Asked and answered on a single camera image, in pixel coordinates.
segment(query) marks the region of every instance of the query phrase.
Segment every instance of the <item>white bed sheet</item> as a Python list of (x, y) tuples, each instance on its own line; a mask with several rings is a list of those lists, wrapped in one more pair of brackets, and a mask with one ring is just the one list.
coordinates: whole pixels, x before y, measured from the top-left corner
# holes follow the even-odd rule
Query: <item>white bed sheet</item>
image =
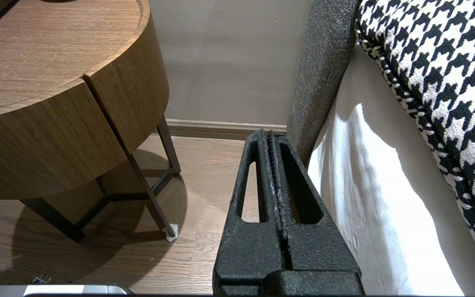
[(475, 243), (432, 153), (355, 47), (309, 175), (369, 295), (475, 295)]

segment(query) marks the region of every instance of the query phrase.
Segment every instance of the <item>houndstooth pillow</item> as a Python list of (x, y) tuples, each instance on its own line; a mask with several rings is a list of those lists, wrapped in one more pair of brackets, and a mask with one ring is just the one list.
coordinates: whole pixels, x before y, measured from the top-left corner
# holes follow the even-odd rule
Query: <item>houndstooth pillow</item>
[(475, 0), (362, 0), (356, 25), (475, 239)]

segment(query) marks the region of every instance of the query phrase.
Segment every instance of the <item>beige wall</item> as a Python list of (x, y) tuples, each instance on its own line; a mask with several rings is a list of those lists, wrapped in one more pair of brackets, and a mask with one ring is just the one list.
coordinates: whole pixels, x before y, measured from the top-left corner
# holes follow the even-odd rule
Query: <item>beige wall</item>
[(166, 117), (285, 125), (310, 0), (150, 0)]

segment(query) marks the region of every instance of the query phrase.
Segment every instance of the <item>wooden floor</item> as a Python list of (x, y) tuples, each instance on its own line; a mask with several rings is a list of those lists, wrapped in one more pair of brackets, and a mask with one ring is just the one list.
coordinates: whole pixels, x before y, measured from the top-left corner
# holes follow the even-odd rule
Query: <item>wooden floor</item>
[[(0, 200), (0, 284), (27, 284), (50, 274), (53, 283), (121, 284), (135, 293), (212, 292), (212, 268), (240, 163), (243, 141), (174, 137), (180, 177), (157, 197), (179, 224), (173, 243), (151, 241), (155, 230), (143, 201), (110, 203), (85, 229), (79, 244), (15, 200)], [(141, 168), (165, 168), (166, 154), (151, 136), (134, 154)], [(108, 190), (122, 191), (135, 179)], [(249, 182), (243, 219), (257, 222), (256, 186)], [(100, 196), (94, 182), (46, 198), (73, 222)]]

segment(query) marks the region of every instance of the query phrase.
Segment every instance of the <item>grey fabric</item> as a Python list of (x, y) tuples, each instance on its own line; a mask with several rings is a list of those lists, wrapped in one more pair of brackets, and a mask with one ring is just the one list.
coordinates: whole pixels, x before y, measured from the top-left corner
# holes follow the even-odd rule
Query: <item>grey fabric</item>
[(357, 0), (312, 0), (287, 137), (307, 164), (355, 45)]

